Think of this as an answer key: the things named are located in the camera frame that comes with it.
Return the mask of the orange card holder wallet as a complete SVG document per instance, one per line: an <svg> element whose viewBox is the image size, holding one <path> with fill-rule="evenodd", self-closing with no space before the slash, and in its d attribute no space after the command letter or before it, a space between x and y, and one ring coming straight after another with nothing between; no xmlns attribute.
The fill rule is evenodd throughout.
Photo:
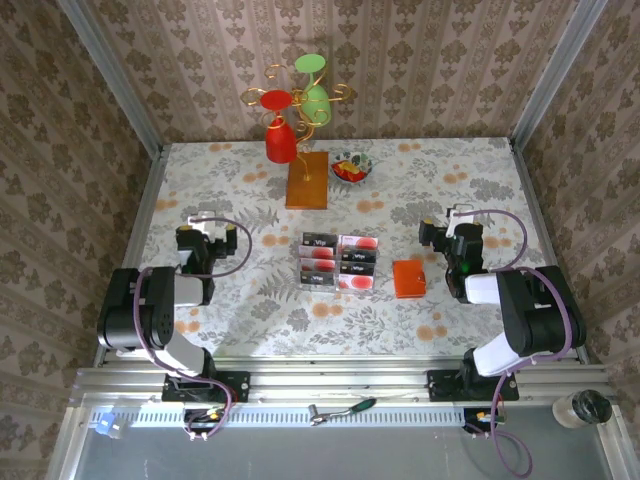
<svg viewBox="0 0 640 480"><path fill-rule="evenodd" d="M427 281L420 260L394 261L393 280L398 299L421 298L426 294Z"/></svg>

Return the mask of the floral tablecloth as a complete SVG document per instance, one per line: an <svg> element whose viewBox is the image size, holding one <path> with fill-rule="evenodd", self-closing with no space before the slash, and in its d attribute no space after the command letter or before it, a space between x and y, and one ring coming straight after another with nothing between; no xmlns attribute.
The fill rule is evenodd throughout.
<svg viewBox="0 0 640 480"><path fill-rule="evenodd" d="M373 169L361 185L331 179L321 211L285 207L288 169L260 142L171 147L142 256L145 266L176 265L175 231L214 211L242 225L235 256L212 302L179 308L178 331L222 356L458 356L501 332L500 310L463 305L449 293L442 255L418 240L421 221L437 225L456 203L480 211L487 268L544 263L508 141L504 138L319 140L317 151L365 153ZM379 240L374 288L366 293L303 288L298 245L304 232ZM417 259L421 298L398 299L393 262Z"/></svg>

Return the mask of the floral ceramic bowl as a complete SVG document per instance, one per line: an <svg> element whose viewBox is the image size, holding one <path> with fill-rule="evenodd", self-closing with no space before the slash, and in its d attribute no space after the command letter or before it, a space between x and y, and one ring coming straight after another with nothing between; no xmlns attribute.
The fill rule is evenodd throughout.
<svg viewBox="0 0 640 480"><path fill-rule="evenodd" d="M338 177L334 174L334 172L332 171L332 165L333 165L334 163L337 163L337 162L339 162L339 161L343 161L343 160L348 160L348 161L351 161L351 162L353 162L354 164L358 165L358 166L359 166L363 171L365 171L365 172L366 172L366 177L365 177L363 180L361 180L361 181L359 181L359 182L357 182L357 183L349 183L349 182L347 182L347 181L344 181L344 180L342 180L342 179L338 178ZM339 153L339 154L335 157L335 159L332 161L332 163L331 163L331 165L330 165L330 172L331 172L331 173L332 173L332 174L333 174L333 175L334 175L338 180L340 180L340 181L342 181L342 182L346 182L346 183L347 183L347 184L349 184L349 185L356 185L356 184L361 184L361 183L363 183L363 182L365 181L365 179L368 177L368 175L371 173L372 169L373 169L373 163L372 163L372 161L369 159L369 157L368 157L365 153L362 153L362 152L341 152L341 153Z"/></svg>

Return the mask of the red yellow snack packet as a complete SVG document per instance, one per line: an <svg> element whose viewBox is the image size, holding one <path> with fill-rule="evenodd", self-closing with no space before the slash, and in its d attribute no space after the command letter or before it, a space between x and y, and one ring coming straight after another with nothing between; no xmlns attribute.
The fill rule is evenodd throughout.
<svg viewBox="0 0 640 480"><path fill-rule="evenodd" d="M332 165L334 174L349 183L357 183L366 177L366 172L351 161L343 160Z"/></svg>

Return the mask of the red wine glass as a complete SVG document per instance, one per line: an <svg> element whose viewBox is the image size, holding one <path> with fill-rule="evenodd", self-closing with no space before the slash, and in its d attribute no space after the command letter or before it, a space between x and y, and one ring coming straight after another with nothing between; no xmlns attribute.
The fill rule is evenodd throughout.
<svg viewBox="0 0 640 480"><path fill-rule="evenodd" d="M270 90L261 96L263 108L274 114L267 127L266 155L276 164L289 164L296 159L296 136L283 113L293 103L292 95L285 90Z"/></svg>

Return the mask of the green wine glass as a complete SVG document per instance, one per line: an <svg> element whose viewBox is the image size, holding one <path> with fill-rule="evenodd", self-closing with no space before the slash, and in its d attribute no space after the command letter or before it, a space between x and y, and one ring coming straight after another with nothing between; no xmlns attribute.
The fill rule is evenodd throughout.
<svg viewBox="0 0 640 480"><path fill-rule="evenodd" d="M321 85L326 73L326 59L317 53L304 54L295 61L295 68L309 76L302 94L302 111L317 127L327 125L331 121L331 107L328 93Z"/></svg>

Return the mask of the blue white connector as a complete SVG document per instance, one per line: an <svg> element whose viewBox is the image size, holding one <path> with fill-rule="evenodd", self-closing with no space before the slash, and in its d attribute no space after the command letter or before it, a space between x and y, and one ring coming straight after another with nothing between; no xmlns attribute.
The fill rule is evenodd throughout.
<svg viewBox="0 0 640 480"><path fill-rule="evenodd" d="M104 412L96 421L95 432L110 439L120 439L124 433L126 421L113 411Z"/></svg>

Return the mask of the clear jar black lid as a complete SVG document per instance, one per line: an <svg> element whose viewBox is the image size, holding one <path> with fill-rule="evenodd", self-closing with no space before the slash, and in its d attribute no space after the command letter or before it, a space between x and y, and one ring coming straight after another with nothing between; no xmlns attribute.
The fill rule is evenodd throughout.
<svg viewBox="0 0 640 480"><path fill-rule="evenodd" d="M611 402L596 390L581 390L557 399L552 405L555 420L568 429L598 425L610 420Z"/></svg>

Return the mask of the grey metal tray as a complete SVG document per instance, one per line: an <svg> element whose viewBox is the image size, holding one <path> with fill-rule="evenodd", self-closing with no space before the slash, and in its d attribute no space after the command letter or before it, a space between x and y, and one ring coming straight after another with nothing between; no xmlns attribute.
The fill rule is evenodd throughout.
<svg viewBox="0 0 640 480"><path fill-rule="evenodd" d="M461 427L226 427L190 440L177 427L95 432L107 410L66 426L46 480L640 480L619 416L561 427L547 407L510 407L491 440Z"/></svg>

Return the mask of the aluminium table side rail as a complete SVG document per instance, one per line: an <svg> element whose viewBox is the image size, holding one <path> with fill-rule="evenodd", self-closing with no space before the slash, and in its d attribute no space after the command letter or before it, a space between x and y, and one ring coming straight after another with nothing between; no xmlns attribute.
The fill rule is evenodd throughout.
<svg viewBox="0 0 640 480"><path fill-rule="evenodd" d="M554 314L555 320L551 323L552 333L557 339L562 339L563 343L560 344L561 349L558 351L553 350L553 354L550 356L550 360L562 358L570 350L577 351L577 358L582 364L589 364L590 360L583 346L573 345L571 339L571 319L567 316L568 310L564 304L562 293L568 292L568 287L561 279L561 271L558 267L556 255L551 245L551 240L544 223L543 215L537 200L533 183L525 165L524 158L521 151L511 141L508 141L510 151L514 158L514 163L519 174L522 190L524 192L527 205L532 218L532 224L536 231L536 238L538 240L537 248L541 251L544 263L537 265L536 267L529 267L521 265L527 271L531 271L535 278L545 285L546 295L552 300L552 306L557 310Z"/></svg>
<svg viewBox="0 0 640 480"><path fill-rule="evenodd" d="M151 162L149 175L145 183L126 252L121 264L122 268L138 268L141 265L149 226L158 200L158 194L163 183L171 147L172 144L163 146Z"/></svg>

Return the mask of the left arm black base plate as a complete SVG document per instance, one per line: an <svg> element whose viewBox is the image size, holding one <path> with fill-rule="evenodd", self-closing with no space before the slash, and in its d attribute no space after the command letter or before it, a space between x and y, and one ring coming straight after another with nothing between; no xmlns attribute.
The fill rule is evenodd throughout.
<svg viewBox="0 0 640 480"><path fill-rule="evenodd" d="M246 371L218 371L214 379L231 392L232 400L247 403L250 392L250 373ZM162 390L164 402L225 403L226 394L209 383L193 382L170 375L165 376Z"/></svg>

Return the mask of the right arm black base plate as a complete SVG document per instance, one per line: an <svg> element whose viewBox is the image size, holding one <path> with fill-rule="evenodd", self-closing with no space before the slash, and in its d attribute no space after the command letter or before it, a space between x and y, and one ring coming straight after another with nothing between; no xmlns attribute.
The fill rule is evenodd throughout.
<svg viewBox="0 0 640 480"><path fill-rule="evenodd" d="M491 401L499 379L461 370L429 370L427 389L432 402Z"/></svg>

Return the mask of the aluminium mounting rail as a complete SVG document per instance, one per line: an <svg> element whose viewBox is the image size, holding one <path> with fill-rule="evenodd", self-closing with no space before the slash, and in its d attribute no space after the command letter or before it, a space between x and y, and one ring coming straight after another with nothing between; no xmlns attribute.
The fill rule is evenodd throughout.
<svg viewBox="0 0 640 480"><path fill-rule="evenodd" d="M427 373L459 367L457 357L429 356L276 356L216 358L220 371L250 374L249 402L264 406L348 406L368 397L384 406L428 403ZM114 354L97 368L78 371L70 394L72 406L138 406L161 399L165 373L141 358ZM610 399L616 394L601 365L573 357L540 363L516 373L520 400L527 406L552 403L578 390L594 389Z"/></svg>

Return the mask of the aluminium frame post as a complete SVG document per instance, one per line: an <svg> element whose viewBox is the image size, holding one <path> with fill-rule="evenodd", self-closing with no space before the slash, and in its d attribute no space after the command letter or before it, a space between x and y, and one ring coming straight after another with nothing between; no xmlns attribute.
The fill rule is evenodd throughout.
<svg viewBox="0 0 640 480"><path fill-rule="evenodd" d="M608 0L578 0L576 9L516 124L512 135L514 149L522 151L530 140L607 3Z"/></svg>
<svg viewBox="0 0 640 480"><path fill-rule="evenodd" d="M84 0L58 0L71 25L125 113L149 157L155 161L163 142L134 87L127 78L125 64L119 60L97 17Z"/></svg>

